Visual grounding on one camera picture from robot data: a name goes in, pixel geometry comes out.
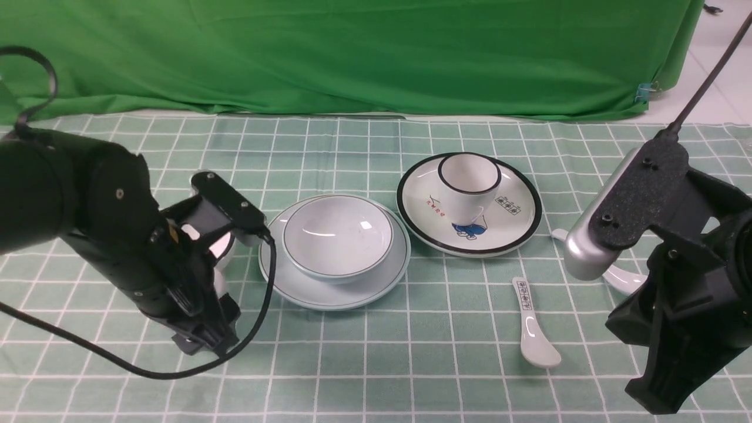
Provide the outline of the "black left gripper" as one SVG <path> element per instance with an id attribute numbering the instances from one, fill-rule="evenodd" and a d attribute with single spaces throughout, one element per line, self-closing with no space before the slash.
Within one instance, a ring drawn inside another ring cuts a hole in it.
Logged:
<path id="1" fill-rule="evenodd" d="M 223 358 L 239 342 L 241 310 L 228 292 L 205 297 L 206 260 L 154 200 L 101 200 L 62 241 L 150 318 L 171 318 L 183 353 Z"/>

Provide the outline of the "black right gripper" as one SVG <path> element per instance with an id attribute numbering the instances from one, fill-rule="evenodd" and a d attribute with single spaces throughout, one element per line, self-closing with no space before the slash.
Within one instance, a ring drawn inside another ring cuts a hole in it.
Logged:
<path id="1" fill-rule="evenodd" d="M 651 230 L 662 242 L 648 260 L 650 282 L 605 327 L 647 348 L 643 374 L 624 391 L 668 415 L 750 347 L 750 198 L 690 169 Z"/>

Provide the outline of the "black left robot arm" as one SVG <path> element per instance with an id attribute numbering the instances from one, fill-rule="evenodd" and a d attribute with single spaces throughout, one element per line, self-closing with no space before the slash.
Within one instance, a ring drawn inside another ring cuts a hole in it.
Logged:
<path id="1" fill-rule="evenodd" d="M 220 255 L 210 242 L 229 237 L 219 195 L 195 193 L 160 209 L 142 155 L 111 142 L 35 130 L 2 140 L 2 252 L 59 238 L 128 297 L 143 315 L 174 331 L 183 353 L 225 356 L 237 343 L 239 306 L 219 294 Z"/>

